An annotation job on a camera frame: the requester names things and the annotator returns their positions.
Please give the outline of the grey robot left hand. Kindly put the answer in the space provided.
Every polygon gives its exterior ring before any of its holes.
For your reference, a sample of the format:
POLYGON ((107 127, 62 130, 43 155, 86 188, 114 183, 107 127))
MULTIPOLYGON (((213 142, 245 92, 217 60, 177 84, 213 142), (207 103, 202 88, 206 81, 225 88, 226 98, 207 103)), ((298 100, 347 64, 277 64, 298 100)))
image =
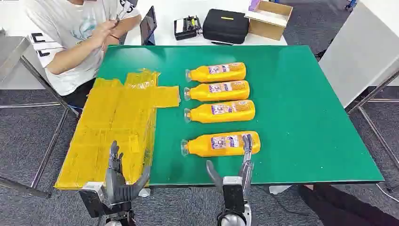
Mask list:
POLYGON ((110 147, 108 169, 105 175, 106 192, 110 205, 133 201, 145 187, 151 174, 151 167, 146 166, 139 179, 134 184, 127 185, 122 173, 123 154, 118 154, 119 148, 117 141, 114 140, 110 147))

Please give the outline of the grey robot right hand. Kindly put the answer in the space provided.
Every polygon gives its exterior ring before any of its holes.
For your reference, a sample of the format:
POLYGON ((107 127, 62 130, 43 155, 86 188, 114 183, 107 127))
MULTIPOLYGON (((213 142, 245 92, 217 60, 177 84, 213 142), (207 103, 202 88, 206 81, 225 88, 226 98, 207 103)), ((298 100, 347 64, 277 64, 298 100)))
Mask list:
POLYGON ((243 136, 243 142, 244 142, 244 157, 243 157, 243 162, 240 168, 240 171, 238 173, 238 176, 226 176, 226 177, 221 177, 219 173, 215 170, 214 165, 212 161, 207 160, 206 161, 206 169, 209 177, 211 180, 214 182, 217 190, 221 192, 224 196, 227 196, 229 198, 238 198, 238 192, 235 191, 224 191, 223 187, 227 186, 228 188, 233 188, 241 191, 242 198, 243 200, 247 200, 249 196, 249 189, 251 185, 251 179, 252 179, 252 170, 253 170, 253 163, 251 162, 251 157, 252 157, 252 148, 253 148, 253 139, 250 134, 245 134, 243 136))

